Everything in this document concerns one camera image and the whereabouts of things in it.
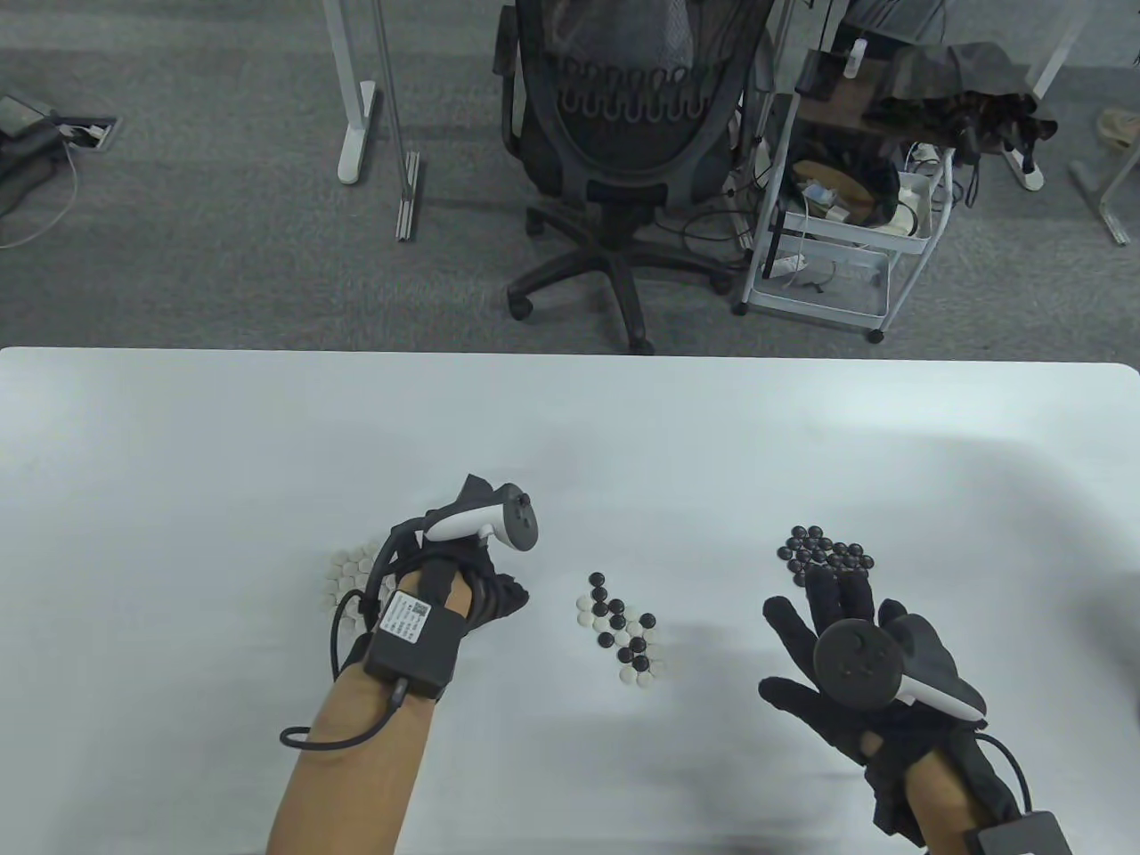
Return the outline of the person's right hand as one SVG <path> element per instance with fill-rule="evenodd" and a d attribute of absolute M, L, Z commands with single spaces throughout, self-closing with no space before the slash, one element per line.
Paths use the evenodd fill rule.
<path fill-rule="evenodd" d="M 759 697 L 863 767 L 876 793 L 876 826 L 933 854 L 964 854 L 974 830 L 1021 819 L 1013 791 L 997 777 L 972 725 L 925 705 L 860 712 L 819 689 L 813 658 L 822 632 L 860 619 L 897 635 L 907 608 L 895 598 L 876 603 L 863 575 L 836 575 L 821 565 L 806 571 L 805 595 L 811 622 L 803 622 L 785 596 L 766 598 L 764 618 L 807 681 L 762 679 Z"/>

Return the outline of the person's left hand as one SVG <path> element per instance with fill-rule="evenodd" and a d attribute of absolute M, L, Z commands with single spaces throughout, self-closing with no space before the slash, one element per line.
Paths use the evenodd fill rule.
<path fill-rule="evenodd" d="M 496 539 L 508 549 L 529 552 L 537 545 L 539 524 L 534 502 L 513 482 L 492 487 L 483 477 L 469 474 L 455 500 L 427 510 L 423 518 L 408 518 L 388 534 L 373 565 L 373 575 L 401 581 L 429 557 L 456 567 L 469 586 L 469 630 L 514 614 L 529 594 L 512 575 L 497 573 L 489 553 Z"/>

